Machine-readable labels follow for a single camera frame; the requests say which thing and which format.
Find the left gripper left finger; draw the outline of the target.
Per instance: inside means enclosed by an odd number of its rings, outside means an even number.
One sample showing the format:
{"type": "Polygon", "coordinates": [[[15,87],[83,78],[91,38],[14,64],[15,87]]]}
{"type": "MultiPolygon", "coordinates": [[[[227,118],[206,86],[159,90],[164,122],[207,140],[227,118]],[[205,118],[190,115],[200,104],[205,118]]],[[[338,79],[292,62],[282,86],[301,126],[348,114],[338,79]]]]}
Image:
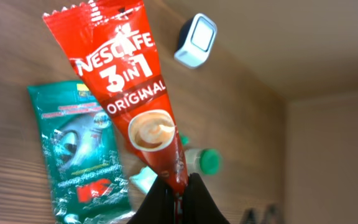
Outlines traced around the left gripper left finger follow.
{"type": "Polygon", "coordinates": [[[157,177],[138,211],[127,224],[174,224],[172,188],[157,177]]]}

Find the red Nescafe coffee sachet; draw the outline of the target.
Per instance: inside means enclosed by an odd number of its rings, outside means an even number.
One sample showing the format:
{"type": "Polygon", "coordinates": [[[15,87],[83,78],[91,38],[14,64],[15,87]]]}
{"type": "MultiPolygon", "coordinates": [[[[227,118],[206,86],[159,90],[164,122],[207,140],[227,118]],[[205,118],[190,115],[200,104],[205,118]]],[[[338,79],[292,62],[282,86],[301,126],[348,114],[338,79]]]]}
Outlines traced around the red Nescafe coffee sachet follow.
{"type": "Polygon", "coordinates": [[[184,150],[143,1],[90,1],[43,19],[128,148],[182,194],[184,150]]]}

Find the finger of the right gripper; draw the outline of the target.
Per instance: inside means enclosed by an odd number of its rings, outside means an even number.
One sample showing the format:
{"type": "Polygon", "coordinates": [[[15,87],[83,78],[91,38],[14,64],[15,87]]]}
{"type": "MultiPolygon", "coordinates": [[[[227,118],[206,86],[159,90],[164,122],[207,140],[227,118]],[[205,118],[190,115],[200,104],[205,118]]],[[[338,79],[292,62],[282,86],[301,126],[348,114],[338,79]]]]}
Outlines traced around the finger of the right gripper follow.
{"type": "Polygon", "coordinates": [[[242,224],[257,224],[254,209],[250,208],[244,212],[242,224]]]}
{"type": "Polygon", "coordinates": [[[264,213],[264,224],[283,224],[283,215],[277,205],[269,205],[264,213]]]}

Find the green snack packet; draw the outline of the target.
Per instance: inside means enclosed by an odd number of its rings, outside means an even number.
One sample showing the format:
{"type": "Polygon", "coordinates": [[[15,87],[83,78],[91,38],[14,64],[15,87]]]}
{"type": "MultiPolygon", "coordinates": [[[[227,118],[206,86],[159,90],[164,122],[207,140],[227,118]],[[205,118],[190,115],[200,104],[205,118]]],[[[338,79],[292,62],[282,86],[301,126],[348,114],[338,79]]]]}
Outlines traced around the green snack packet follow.
{"type": "Polygon", "coordinates": [[[113,124],[80,80],[28,86],[56,223],[133,216],[113,124]]]}

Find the teal wet wipes pack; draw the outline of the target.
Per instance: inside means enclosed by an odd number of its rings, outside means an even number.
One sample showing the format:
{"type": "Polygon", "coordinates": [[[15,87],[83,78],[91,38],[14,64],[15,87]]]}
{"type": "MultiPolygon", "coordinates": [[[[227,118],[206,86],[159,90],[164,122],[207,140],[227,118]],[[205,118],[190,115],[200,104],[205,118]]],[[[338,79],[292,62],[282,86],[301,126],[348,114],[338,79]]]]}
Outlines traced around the teal wet wipes pack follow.
{"type": "Polygon", "coordinates": [[[141,168],[136,175],[129,177],[129,180],[145,195],[148,194],[157,178],[157,174],[150,168],[141,168]]]}

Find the green lid jar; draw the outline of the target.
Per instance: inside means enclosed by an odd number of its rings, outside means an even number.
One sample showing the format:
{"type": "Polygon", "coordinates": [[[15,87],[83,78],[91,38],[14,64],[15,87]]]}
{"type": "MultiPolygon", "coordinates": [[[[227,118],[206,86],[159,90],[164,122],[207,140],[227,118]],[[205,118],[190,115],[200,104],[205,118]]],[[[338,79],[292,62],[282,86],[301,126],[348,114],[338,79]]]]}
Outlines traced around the green lid jar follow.
{"type": "Polygon", "coordinates": [[[216,175],[222,167],[221,154],[215,149],[187,149],[185,159],[189,174],[216,175]]]}

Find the red sauce bottle green cap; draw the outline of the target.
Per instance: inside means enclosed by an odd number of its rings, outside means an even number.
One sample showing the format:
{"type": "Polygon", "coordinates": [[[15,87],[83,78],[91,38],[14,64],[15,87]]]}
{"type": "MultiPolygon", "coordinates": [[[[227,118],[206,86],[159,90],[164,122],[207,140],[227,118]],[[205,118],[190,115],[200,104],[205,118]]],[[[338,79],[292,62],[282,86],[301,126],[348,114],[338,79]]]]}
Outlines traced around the red sauce bottle green cap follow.
{"type": "Polygon", "coordinates": [[[179,133],[180,141],[182,146],[186,146],[189,144],[190,139],[188,136],[185,136],[183,133],[179,133]]]}

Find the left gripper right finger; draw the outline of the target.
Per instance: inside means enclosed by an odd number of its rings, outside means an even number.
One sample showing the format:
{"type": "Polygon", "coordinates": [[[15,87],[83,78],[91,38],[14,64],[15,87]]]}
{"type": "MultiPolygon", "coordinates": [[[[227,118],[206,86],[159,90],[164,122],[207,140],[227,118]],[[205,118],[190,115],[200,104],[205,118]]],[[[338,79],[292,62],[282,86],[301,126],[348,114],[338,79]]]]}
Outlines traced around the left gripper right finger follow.
{"type": "Polygon", "coordinates": [[[183,194],[183,223],[229,224],[207,190],[201,176],[190,174],[183,194]]]}

